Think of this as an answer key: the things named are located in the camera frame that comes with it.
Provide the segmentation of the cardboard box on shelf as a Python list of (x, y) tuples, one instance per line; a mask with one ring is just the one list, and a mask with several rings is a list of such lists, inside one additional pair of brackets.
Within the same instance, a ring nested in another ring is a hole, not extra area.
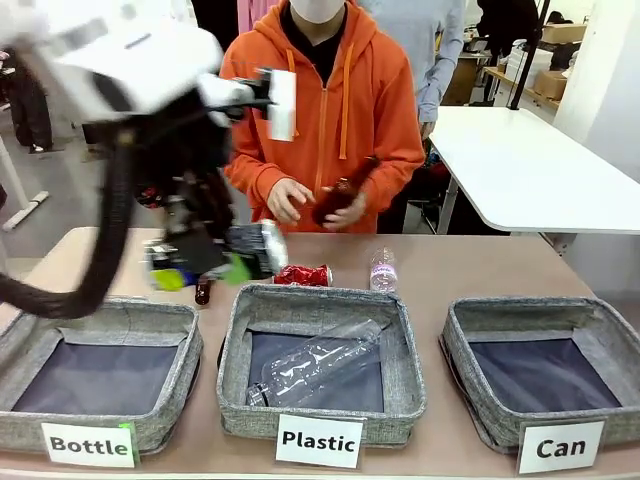
[(561, 71), (539, 71), (533, 90), (540, 96), (560, 101), (567, 85), (567, 78)]

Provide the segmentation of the small cardboard box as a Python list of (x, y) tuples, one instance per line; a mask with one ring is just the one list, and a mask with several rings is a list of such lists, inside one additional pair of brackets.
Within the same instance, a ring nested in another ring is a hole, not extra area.
[(547, 24), (543, 28), (541, 41), (548, 44), (581, 42), (586, 28), (586, 24)]

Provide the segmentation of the grey fabric basket labelled Bottle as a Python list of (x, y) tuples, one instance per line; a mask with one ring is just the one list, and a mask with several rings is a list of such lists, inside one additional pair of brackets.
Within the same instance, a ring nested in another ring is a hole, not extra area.
[(0, 328), (0, 451), (161, 450), (202, 349), (188, 305), (115, 297), (78, 319), (17, 313)]

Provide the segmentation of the small pink-labelled plastic bottle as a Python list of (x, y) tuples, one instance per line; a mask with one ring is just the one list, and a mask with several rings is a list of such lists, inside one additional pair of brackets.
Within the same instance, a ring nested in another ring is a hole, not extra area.
[(397, 284), (395, 255), (389, 247), (382, 247), (371, 259), (369, 287), (373, 291), (393, 293)]

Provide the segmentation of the bystander in light-blue shirt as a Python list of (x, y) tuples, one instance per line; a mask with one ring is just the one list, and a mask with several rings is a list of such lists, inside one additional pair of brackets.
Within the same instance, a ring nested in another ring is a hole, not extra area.
[(428, 138), (462, 52), (466, 0), (357, 0), (357, 3), (407, 54), (421, 135)]

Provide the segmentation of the black upright pole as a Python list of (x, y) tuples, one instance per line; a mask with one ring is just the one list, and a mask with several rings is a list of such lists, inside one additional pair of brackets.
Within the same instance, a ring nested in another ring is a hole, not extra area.
[(517, 87), (515, 93), (511, 96), (511, 102), (508, 106), (508, 108), (512, 111), (517, 111), (519, 109), (520, 99), (524, 92), (527, 77), (529, 75), (531, 65), (534, 61), (535, 52), (542, 36), (542, 30), (544, 28), (550, 3), (551, 0), (542, 0), (542, 9), (539, 12), (536, 30), (534, 36), (529, 41), (529, 49), (524, 60), (524, 65), (520, 69), (520, 77), (517, 83)]

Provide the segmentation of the grey fabric basket labelled Can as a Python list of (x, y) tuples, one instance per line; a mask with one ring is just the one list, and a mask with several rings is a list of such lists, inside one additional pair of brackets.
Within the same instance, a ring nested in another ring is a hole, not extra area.
[(640, 333), (585, 297), (462, 298), (441, 351), (481, 441), (514, 454), (527, 426), (604, 420), (604, 446), (640, 442)]

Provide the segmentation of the bystander in dark trousers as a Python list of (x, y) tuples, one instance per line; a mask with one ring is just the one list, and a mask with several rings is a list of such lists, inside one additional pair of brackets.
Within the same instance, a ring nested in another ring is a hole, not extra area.
[(12, 123), (18, 143), (29, 153), (51, 151), (53, 137), (45, 93), (17, 53), (9, 47), (0, 50), (0, 61), (13, 72), (6, 76)]

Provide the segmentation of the white table leg foot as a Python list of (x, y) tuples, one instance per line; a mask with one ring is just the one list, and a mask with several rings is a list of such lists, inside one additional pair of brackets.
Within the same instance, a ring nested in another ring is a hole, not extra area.
[(1, 135), (0, 163), (4, 166), (6, 172), (8, 173), (10, 183), (14, 188), (20, 206), (20, 209), (17, 210), (2, 226), (4, 231), (9, 232), (14, 230), (31, 213), (33, 213), (38, 207), (40, 207), (49, 198), (49, 192), (46, 190), (42, 190), (31, 199), (27, 197), (19, 175), (16, 171), (16, 168)]

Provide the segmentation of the bystander in black clothes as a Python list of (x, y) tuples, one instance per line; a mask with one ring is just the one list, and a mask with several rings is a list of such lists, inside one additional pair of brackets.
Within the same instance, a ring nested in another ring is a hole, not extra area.
[(516, 40), (531, 41), (537, 33), (538, 10), (534, 0), (477, 0), (482, 16), (476, 28), (487, 37), (493, 56), (506, 57)]

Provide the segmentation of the person's left hand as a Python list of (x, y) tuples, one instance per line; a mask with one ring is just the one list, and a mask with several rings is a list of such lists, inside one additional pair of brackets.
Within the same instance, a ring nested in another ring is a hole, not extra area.
[(353, 202), (345, 208), (338, 209), (324, 218), (322, 226), (329, 231), (340, 231), (357, 223), (365, 214), (367, 207), (367, 195), (360, 192)]

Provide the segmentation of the person's left forearm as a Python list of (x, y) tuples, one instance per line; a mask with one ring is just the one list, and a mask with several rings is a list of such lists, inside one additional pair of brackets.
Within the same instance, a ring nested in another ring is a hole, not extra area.
[(365, 212), (371, 215), (379, 214), (390, 206), (425, 160), (420, 140), (398, 145), (381, 143), (375, 147), (374, 156), (379, 164), (361, 189), (366, 201)]

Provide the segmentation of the white side table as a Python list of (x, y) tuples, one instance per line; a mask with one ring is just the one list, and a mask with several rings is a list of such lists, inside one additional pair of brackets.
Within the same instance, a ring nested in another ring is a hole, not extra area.
[(430, 139), (496, 230), (640, 235), (640, 184), (527, 110), (442, 107)]

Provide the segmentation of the large clear plastic bottle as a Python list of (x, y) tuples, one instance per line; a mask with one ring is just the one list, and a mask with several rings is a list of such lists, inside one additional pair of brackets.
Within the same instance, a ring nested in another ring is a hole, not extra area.
[(379, 357), (381, 334), (382, 328), (372, 319), (343, 323), (275, 354), (248, 386), (246, 404), (318, 408), (327, 395)]

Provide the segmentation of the person's right hand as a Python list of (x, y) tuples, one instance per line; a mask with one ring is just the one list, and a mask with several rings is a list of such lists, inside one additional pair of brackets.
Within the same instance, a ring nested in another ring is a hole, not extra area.
[(314, 203), (313, 193), (292, 178), (278, 180), (271, 188), (267, 206), (274, 217), (282, 224), (295, 225), (301, 214), (295, 204)]

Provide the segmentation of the white Bottle label card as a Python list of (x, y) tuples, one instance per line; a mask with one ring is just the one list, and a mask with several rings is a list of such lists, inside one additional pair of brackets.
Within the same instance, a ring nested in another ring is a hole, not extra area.
[(42, 423), (41, 430), (53, 463), (104, 468), (136, 465), (129, 429)]

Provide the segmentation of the dark silver-ended drink can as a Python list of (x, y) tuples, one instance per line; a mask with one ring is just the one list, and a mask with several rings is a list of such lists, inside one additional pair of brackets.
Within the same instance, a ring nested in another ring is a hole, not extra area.
[(289, 264), (286, 243), (272, 220), (232, 226), (226, 234), (226, 245), (242, 261), (251, 280), (277, 275)]

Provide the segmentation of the person in orange hoodie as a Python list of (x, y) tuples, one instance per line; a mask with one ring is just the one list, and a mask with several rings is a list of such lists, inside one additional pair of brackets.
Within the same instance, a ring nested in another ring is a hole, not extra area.
[(267, 123), (250, 114), (233, 128), (234, 149), (257, 150), (286, 175), (307, 187), (315, 202), (295, 204), (301, 219), (282, 224), (267, 204), (252, 206), (253, 220), (270, 219), (286, 232), (373, 233), (379, 214), (365, 214), (343, 230), (317, 225), (318, 199), (351, 174), (381, 143), (421, 141), (409, 60), (354, 0), (345, 0), (329, 22), (302, 19), (290, 0), (280, 0), (254, 28), (229, 46), (220, 74), (250, 78), (259, 68), (296, 76), (295, 135), (272, 140)]

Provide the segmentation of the pink hanging garment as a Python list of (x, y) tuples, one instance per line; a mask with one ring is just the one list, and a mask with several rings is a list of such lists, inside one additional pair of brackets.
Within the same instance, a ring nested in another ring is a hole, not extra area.
[(239, 33), (252, 30), (254, 24), (268, 13), (271, 5), (272, 0), (236, 0)]

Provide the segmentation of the white Can label card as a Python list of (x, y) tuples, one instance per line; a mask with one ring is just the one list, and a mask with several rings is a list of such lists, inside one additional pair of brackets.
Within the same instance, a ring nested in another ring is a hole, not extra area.
[(523, 426), (517, 473), (530, 475), (592, 467), (605, 426), (604, 419)]

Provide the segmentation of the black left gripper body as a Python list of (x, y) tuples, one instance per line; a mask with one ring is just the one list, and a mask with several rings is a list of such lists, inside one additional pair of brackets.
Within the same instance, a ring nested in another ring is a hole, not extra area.
[(228, 231), (234, 224), (227, 189), (182, 189), (163, 193), (164, 242), (181, 265), (197, 276), (225, 269)]

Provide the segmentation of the large brown cardboard box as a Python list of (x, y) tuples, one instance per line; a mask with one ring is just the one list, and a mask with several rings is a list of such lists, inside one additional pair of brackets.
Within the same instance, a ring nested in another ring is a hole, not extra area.
[(463, 106), (470, 102), (480, 62), (481, 60), (477, 57), (464, 57), (458, 60), (450, 84), (442, 99), (442, 106)]

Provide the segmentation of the grey fabric basket labelled Plastic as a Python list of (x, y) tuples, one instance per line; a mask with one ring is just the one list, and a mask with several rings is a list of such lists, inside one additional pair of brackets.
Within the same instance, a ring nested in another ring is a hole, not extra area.
[[(248, 386), (266, 360), (328, 329), (367, 319), (382, 328), (379, 357), (318, 408), (252, 407)], [(226, 433), (275, 439), (282, 414), (363, 421), (362, 446), (402, 448), (426, 409), (426, 391), (405, 305), (369, 290), (250, 284), (236, 296), (220, 352), (217, 398)]]

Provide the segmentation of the white Plastic label card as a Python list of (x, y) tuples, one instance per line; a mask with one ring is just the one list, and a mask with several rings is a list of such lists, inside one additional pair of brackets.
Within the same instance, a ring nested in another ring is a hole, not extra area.
[(275, 460), (330, 468), (356, 469), (363, 421), (279, 416)]

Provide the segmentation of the person's right forearm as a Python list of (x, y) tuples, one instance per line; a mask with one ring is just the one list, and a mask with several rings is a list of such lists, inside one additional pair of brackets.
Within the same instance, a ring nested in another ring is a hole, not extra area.
[(244, 193), (252, 206), (267, 204), (275, 184), (286, 175), (274, 164), (265, 162), (257, 150), (234, 149), (224, 173), (230, 183)]

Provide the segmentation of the crushed red can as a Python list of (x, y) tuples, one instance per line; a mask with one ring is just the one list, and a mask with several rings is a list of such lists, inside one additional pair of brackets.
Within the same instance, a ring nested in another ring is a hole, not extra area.
[(319, 267), (287, 265), (273, 277), (273, 283), (280, 285), (330, 287), (333, 284), (333, 275), (327, 265), (321, 265)]

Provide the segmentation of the white face mask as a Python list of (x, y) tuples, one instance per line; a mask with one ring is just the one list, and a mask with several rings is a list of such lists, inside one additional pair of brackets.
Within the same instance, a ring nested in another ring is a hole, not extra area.
[(332, 20), (341, 11), (345, 0), (290, 0), (290, 4), (305, 21), (323, 24)]

